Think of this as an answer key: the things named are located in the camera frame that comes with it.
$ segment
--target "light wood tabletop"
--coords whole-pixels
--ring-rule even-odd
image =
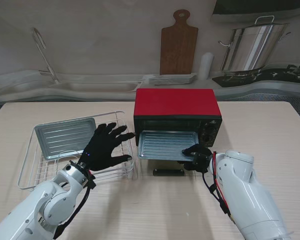
[[[219,107],[223,122],[211,149],[254,156],[259,181],[272,193],[288,230],[294,231],[292,239],[300,240],[299,115],[286,102],[219,102]],[[18,188],[17,179],[34,126],[116,110],[125,112],[133,131],[134,102],[5,104],[0,110],[0,221],[30,193]],[[152,176],[151,164],[137,163],[134,180],[98,183],[59,239],[243,239],[199,174]]]

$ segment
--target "wooden cutting board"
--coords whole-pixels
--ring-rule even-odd
[[[160,74],[190,74],[194,62],[198,28],[189,26],[190,12],[174,12],[175,23],[161,31]]]

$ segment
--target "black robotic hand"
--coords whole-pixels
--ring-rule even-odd
[[[194,155],[193,161],[182,161],[185,170],[197,171],[199,173],[206,173],[212,157],[212,152],[209,148],[200,144],[195,144],[187,149],[184,149],[182,153],[186,156]]]
[[[119,126],[114,129],[116,125],[115,122],[112,122],[108,125],[103,123],[97,127],[89,144],[83,150],[78,164],[84,163],[84,168],[87,170],[100,171],[132,159],[130,155],[111,157],[115,147],[135,136],[132,132],[121,134],[127,129],[127,126]]]

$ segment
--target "red toaster oven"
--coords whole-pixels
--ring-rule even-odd
[[[134,106],[136,145],[142,131],[196,132],[212,147],[222,117],[212,89],[140,88]]]

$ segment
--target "kitchen backdrop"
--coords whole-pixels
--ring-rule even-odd
[[[198,71],[206,52],[215,56],[211,70],[219,71],[226,50],[218,41],[228,42],[232,29],[254,20],[220,22],[213,15],[215,5],[215,0],[0,0],[0,75],[46,69],[32,27],[44,38],[57,73],[157,74],[161,29],[174,24],[178,9],[187,9],[188,24],[198,28],[192,71]],[[300,15],[275,22],[288,22],[285,32],[291,34],[267,63],[300,63]]]

